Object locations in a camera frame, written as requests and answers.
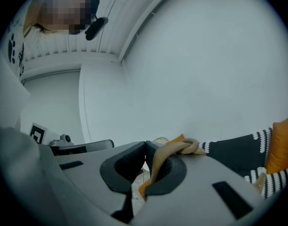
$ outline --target paw print pattern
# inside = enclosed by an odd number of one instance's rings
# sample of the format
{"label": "paw print pattern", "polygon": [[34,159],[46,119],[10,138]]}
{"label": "paw print pattern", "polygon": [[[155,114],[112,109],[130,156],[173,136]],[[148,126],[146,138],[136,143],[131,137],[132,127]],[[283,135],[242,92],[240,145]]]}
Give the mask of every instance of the paw print pattern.
{"label": "paw print pattern", "polygon": [[16,60],[13,58],[15,55],[14,47],[16,46],[16,42],[14,40],[14,34],[11,35],[11,39],[8,42],[8,58],[9,62],[16,63]]}

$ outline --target black and white striped cloth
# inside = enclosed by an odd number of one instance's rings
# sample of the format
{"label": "black and white striped cloth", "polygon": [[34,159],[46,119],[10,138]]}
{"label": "black and white striped cloth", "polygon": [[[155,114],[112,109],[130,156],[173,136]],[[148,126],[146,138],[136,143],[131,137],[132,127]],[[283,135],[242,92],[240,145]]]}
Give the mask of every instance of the black and white striped cloth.
{"label": "black and white striped cloth", "polygon": [[[249,183],[255,183],[259,175],[261,174],[262,167],[247,172],[248,175],[244,176],[244,179]],[[266,182],[263,187],[262,196],[264,198],[272,196],[273,193],[278,192],[286,186],[288,182],[288,168],[278,173],[272,173],[266,175]]]}

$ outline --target ceiling beam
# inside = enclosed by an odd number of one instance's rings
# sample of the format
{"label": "ceiling beam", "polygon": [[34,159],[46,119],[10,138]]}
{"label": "ceiling beam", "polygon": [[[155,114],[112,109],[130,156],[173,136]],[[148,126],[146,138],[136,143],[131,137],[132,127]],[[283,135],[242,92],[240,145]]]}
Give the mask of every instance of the ceiling beam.
{"label": "ceiling beam", "polygon": [[26,61],[21,79],[28,80],[45,74],[78,71],[85,62],[121,65],[117,55],[105,53],[70,52],[52,54]]}
{"label": "ceiling beam", "polygon": [[162,2],[163,0],[153,0],[153,2],[147,7],[147,9],[144,11],[144,13],[140,16],[140,18],[138,19],[138,21],[136,22],[135,26],[133,27],[133,29],[131,30],[130,34],[128,35],[125,44],[123,45],[123,48],[119,54],[119,61],[122,62],[125,53],[132,41],[132,39],[134,38],[134,36],[136,35],[136,33],[138,32],[139,28],[141,27],[141,25],[143,24],[143,22],[146,20],[146,18],[151,14],[151,12]]}

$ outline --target person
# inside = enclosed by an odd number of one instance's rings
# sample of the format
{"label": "person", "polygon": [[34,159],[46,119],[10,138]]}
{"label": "person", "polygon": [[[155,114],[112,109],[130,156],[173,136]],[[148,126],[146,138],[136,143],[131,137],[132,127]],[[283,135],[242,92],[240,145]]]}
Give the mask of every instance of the person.
{"label": "person", "polygon": [[99,2],[27,0],[19,9],[0,42],[1,127],[20,128],[19,115],[29,97],[28,91],[20,84],[24,73],[24,40],[35,31],[45,34],[80,33],[96,19]]}

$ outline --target striped fabric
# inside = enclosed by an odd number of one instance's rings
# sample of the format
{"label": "striped fabric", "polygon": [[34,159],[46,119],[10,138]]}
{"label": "striped fabric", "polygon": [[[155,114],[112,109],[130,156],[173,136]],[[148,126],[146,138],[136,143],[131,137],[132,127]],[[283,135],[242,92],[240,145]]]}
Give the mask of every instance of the striped fabric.
{"label": "striped fabric", "polygon": [[[247,172],[244,179],[249,183],[255,183],[259,175],[261,174],[262,168],[257,168]],[[266,175],[266,182],[262,191],[264,198],[272,196],[273,193],[281,190],[286,186],[288,182],[288,168],[278,173],[272,173]]]}

